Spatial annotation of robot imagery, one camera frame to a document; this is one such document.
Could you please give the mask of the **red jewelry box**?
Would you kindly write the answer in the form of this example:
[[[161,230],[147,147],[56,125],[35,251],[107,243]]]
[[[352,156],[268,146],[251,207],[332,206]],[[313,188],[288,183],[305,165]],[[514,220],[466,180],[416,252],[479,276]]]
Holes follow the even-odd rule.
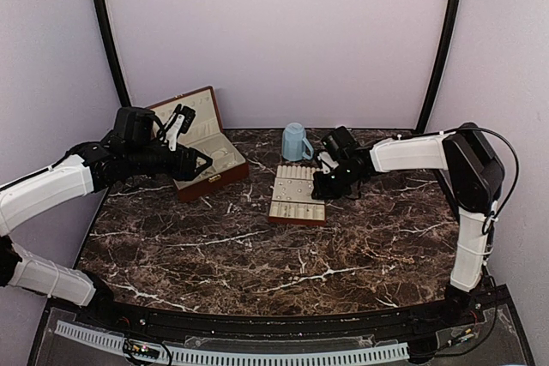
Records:
[[[178,143],[193,147],[213,160],[213,164],[193,181],[174,183],[179,200],[191,202],[246,179],[250,174],[249,163],[224,133],[214,88],[206,86],[149,108],[166,123],[177,105],[189,106],[196,112],[190,129],[178,137]]]

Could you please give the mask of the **light blue faceted mug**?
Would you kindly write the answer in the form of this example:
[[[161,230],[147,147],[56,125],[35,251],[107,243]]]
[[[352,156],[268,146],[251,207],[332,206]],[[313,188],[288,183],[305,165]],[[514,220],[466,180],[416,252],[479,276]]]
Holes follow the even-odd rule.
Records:
[[[300,123],[289,123],[282,134],[282,157],[291,162],[311,160],[314,149],[307,139],[305,127]]]

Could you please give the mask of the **red jewelry display tray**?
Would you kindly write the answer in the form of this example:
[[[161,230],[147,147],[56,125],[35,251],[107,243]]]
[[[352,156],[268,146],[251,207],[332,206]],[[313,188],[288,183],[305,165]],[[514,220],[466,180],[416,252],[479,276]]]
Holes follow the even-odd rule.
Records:
[[[324,226],[325,202],[314,200],[314,173],[317,168],[279,165],[268,210],[268,221],[277,224]]]

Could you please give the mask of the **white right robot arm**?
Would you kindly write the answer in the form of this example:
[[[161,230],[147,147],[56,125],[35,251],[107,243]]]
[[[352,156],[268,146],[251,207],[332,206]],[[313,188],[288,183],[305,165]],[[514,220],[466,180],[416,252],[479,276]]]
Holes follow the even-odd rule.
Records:
[[[361,146],[339,127],[322,139],[325,168],[313,175],[312,198],[349,196],[352,187],[392,171],[447,171],[459,213],[459,234],[450,285],[470,292],[480,282],[492,221],[498,216],[504,165],[475,123],[425,135],[390,137]]]

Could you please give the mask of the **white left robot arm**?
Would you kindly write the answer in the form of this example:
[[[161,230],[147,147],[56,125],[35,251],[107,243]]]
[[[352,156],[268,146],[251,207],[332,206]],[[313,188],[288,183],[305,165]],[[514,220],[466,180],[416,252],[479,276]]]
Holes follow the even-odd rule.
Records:
[[[1,188],[1,285],[20,287],[79,307],[103,328],[121,321],[121,310],[107,297],[99,279],[58,265],[14,243],[19,225],[58,205],[111,187],[134,176],[167,175],[192,181],[213,164],[206,154],[178,143],[196,112],[177,105],[166,122],[139,107],[118,110],[113,128],[100,141],[69,149],[47,167]]]

